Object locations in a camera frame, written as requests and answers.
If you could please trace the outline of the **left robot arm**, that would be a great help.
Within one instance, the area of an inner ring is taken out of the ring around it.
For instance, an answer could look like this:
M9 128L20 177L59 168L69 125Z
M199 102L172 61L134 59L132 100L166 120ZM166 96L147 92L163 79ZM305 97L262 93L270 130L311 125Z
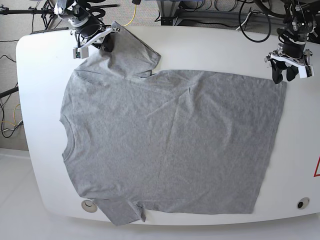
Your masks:
M298 0L287 0L284 4L285 27L277 29L278 47L269 53L266 61L270 62L272 68L272 80L275 84L283 81L283 71L286 71L286 80L294 80L296 76L306 79L314 75L313 66L310 63L312 51L306 49L309 34L316 27L316 7L319 2L313 0L311 3L302 3Z

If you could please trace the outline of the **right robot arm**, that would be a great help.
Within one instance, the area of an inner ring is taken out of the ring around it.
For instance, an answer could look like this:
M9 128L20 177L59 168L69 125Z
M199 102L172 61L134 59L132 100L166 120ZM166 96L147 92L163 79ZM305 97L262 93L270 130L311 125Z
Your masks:
M75 37L73 48L74 59L85 59L89 56L89 46L111 53L114 49L112 33L119 30L103 22L106 15L104 6L91 6L99 0L58 0L54 14L67 20L73 27L71 34Z

